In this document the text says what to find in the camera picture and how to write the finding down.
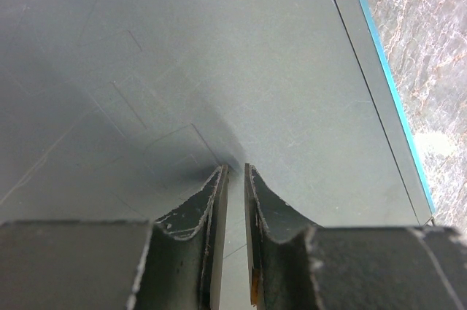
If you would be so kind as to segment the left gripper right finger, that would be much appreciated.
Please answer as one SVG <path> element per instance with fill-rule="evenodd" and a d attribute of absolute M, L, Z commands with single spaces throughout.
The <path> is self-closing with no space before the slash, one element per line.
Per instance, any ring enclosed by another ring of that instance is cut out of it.
<path fill-rule="evenodd" d="M 311 270 L 308 238 L 320 225 L 296 211 L 244 166 L 250 301 L 257 309 L 323 309 Z"/>

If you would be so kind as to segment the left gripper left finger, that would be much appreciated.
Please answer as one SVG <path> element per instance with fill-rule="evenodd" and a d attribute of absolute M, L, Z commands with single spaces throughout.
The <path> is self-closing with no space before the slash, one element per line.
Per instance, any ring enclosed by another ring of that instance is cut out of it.
<path fill-rule="evenodd" d="M 127 309 L 220 307 L 228 166 L 148 231 Z"/>

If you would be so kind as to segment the dark blue network switch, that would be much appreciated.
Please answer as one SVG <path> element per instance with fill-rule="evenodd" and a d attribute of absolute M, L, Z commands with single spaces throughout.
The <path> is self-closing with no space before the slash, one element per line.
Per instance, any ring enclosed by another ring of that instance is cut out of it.
<path fill-rule="evenodd" d="M 154 220 L 226 164 L 249 309 L 248 163 L 323 226 L 428 221 L 359 0 L 1 0 L 3 220 Z"/>

